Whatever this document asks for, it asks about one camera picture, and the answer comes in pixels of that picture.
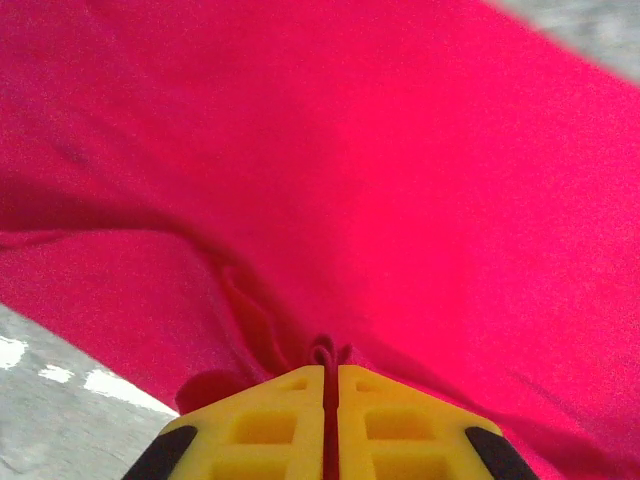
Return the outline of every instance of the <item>pink fabric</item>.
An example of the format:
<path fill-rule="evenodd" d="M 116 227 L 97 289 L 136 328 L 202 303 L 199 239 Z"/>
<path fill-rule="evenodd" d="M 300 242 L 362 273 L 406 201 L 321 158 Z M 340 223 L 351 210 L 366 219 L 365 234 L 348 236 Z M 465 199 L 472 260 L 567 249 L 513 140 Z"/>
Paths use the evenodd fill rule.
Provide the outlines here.
<path fill-rule="evenodd" d="M 326 334 L 640 478 L 638 90 L 476 0 L 0 13 L 2 302 L 166 402 Z"/>

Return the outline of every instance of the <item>white paint mark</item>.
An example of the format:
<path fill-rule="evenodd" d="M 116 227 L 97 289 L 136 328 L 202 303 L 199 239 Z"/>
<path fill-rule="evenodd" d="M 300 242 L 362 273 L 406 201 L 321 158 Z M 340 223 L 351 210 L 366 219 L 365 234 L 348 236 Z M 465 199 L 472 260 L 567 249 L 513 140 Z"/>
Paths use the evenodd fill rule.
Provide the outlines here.
<path fill-rule="evenodd" d="M 118 398 L 133 405 L 155 410 L 156 412 L 178 416 L 174 410 L 167 407 L 164 403 L 159 402 L 151 395 L 109 372 L 103 372 L 97 369 L 89 372 L 84 388 L 105 397 Z"/>
<path fill-rule="evenodd" d="M 49 380 L 53 380 L 54 382 L 67 383 L 69 379 L 73 377 L 73 372 L 65 370 L 64 368 L 56 367 L 55 365 L 47 365 L 46 368 L 43 368 L 38 372 L 38 375 L 48 378 Z"/>
<path fill-rule="evenodd" d="M 0 335 L 0 368 L 9 370 L 15 367 L 20 362 L 28 346 L 27 343 L 20 340 L 13 340 Z"/>

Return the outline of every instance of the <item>pavement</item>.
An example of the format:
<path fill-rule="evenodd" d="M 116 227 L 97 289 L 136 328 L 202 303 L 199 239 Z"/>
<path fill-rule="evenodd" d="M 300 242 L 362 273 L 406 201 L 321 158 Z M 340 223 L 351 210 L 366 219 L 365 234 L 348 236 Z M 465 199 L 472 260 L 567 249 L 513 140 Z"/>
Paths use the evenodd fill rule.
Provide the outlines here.
<path fill-rule="evenodd" d="M 502 0 L 499 8 L 640 84 L 638 0 Z M 119 479 L 175 415 L 0 305 L 0 480 Z"/>

